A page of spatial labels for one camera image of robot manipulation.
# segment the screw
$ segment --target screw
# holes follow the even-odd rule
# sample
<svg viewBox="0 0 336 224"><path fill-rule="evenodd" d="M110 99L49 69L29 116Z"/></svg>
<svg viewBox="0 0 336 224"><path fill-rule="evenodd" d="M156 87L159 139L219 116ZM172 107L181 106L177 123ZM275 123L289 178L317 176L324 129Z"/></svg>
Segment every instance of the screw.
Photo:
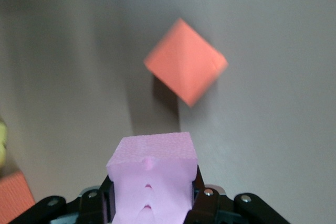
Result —
<svg viewBox="0 0 336 224"><path fill-rule="evenodd" d="M96 191L92 191L92 192L89 193L88 197L89 197L89 198L93 198L93 197L95 197L96 195L97 195L97 192L96 192Z"/></svg>
<svg viewBox="0 0 336 224"><path fill-rule="evenodd" d="M205 194L206 196L211 196L212 194L214 194L214 192L213 192L210 188L206 188L206 189L204 190L204 194Z"/></svg>
<svg viewBox="0 0 336 224"><path fill-rule="evenodd" d="M54 206L58 203L58 199L52 199L51 201L48 202L48 206L51 207L51 206Z"/></svg>
<svg viewBox="0 0 336 224"><path fill-rule="evenodd" d="M252 200L251 200L251 198L249 197L249 196L247 196L247 195L242 195L241 197L240 197L240 199L243 201L243 202L245 202L245 203L249 203L249 202L251 202Z"/></svg>

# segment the pink foam block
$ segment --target pink foam block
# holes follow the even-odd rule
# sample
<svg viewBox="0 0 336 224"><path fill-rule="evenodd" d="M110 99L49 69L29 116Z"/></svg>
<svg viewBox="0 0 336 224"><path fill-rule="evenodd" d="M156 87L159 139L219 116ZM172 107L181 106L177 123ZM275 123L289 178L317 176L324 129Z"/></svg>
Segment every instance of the pink foam block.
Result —
<svg viewBox="0 0 336 224"><path fill-rule="evenodd" d="M182 224L192 207L197 156L188 132L124 137L107 171L113 224Z"/></svg>
<svg viewBox="0 0 336 224"><path fill-rule="evenodd" d="M228 66L224 56L182 19L149 53L144 63L190 107Z"/></svg>

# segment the red-orange foam block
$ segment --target red-orange foam block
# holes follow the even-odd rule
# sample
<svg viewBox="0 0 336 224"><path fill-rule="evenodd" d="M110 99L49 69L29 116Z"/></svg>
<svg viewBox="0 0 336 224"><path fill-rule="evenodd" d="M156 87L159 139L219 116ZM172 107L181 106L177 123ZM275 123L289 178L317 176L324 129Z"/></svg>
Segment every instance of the red-orange foam block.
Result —
<svg viewBox="0 0 336 224"><path fill-rule="evenodd" d="M22 172L0 180L0 224L9 223L35 204Z"/></svg>
<svg viewBox="0 0 336 224"><path fill-rule="evenodd" d="M144 63L190 107L228 66L224 56L182 19L177 20Z"/></svg>

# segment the gray surface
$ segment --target gray surface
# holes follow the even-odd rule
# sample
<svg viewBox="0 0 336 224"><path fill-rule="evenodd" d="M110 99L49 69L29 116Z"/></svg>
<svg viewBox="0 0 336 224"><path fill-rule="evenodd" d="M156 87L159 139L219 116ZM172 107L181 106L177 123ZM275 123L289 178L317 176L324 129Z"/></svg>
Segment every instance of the gray surface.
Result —
<svg viewBox="0 0 336 224"><path fill-rule="evenodd" d="M207 183L336 219L335 0L0 0L9 165L36 200L101 183L123 136L190 131ZM228 69L176 115L142 60L178 17Z"/></svg>

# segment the purple block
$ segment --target purple block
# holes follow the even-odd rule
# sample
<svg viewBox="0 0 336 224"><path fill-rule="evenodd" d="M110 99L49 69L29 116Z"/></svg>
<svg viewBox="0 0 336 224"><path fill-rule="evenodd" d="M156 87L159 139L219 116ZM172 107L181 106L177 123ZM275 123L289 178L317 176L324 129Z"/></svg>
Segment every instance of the purple block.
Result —
<svg viewBox="0 0 336 224"><path fill-rule="evenodd" d="M124 137L107 170L113 224L182 224L192 207L197 156L188 132Z"/></svg>

